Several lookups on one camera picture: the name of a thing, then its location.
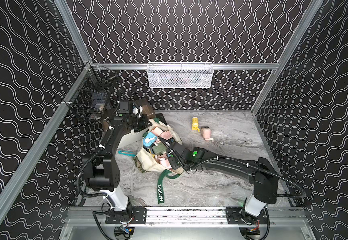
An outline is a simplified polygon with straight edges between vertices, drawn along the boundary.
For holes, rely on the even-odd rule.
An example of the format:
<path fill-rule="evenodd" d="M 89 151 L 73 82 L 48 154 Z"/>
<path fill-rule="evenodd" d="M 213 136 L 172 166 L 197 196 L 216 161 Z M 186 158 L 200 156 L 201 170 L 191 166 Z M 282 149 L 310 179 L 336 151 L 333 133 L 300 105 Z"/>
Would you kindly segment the cream tote bag green handles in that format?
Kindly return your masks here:
<path fill-rule="evenodd" d="M 149 120 L 152 122 L 152 126 L 148 128 L 147 132 L 152 132 L 157 136 L 157 140 L 154 142 L 154 145 L 157 145 L 158 143 L 162 143 L 161 139 L 164 139 L 166 141 L 176 141 L 178 143 L 182 143 L 181 137 L 174 131 L 174 129 L 169 126 L 165 125 L 164 123 L 160 122 L 158 118 L 153 118 Z M 160 156 L 165 156 L 168 158 L 167 152 L 165 154 L 156 156 L 152 151 L 152 146 L 150 148 L 144 148 L 143 145 L 136 154 L 136 157 L 134 157 L 134 162 L 136 166 L 140 169 L 141 172 L 156 172 L 160 173 L 160 176 L 157 181 L 157 187 L 156 187 L 156 196 L 157 196 L 157 203 L 163 204 L 165 202 L 165 196 L 164 196 L 164 189 L 163 189 L 163 180 L 165 178 L 168 179 L 176 179 L 181 176 L 181 174 L 185 171 L 182 167 L 179 167 L 178 169 L 174 170 L 166 169 L 161 164 L 157 162 L 157 158 Z"/>

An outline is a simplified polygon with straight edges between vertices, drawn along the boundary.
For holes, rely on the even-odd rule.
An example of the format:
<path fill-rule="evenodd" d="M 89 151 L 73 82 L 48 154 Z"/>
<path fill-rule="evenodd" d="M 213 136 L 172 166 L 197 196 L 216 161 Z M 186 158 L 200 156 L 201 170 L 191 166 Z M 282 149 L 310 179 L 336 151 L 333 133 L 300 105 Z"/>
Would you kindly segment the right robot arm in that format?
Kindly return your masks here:
<path fill-rule="evenodd" d="M 186 172 L 215 171 L 238 177 L 252 184 L 253 191 L 245 200 L 241 210 L 241 215 L 245 217 L 258 217 L 266 206 L 275 204 L 278 198 L 302 199 L 306 196 L 306 191 L 301 186 L 278 174 L 266 158 L 241 160 L 199 147 L 190 151 L 173 139 L 164 140 L 163 144 L 168 154 L 173 156 L 175 162 Z M 296 195 L 278 193 L 279 181 L 294 187 L 298 193 Z"/>

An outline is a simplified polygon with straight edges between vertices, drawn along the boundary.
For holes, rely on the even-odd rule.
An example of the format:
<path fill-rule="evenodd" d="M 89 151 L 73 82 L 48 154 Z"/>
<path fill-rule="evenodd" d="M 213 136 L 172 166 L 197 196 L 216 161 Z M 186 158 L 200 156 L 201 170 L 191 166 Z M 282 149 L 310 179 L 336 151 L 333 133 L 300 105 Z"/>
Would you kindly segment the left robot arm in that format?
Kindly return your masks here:
<path fill-rule="evenodd" d="M 116 212 L 126 211 L 129 198 L 119 187 L 120 170 L 115 154 L 123 136 L 131 131 L 142 132 L 152 125 L 143 112 L 149 104 L 145 100 L 118 101 L 102 114 L 103 135 L 75 180 L 77 193 L 84 198 L 103 197 Z"/>

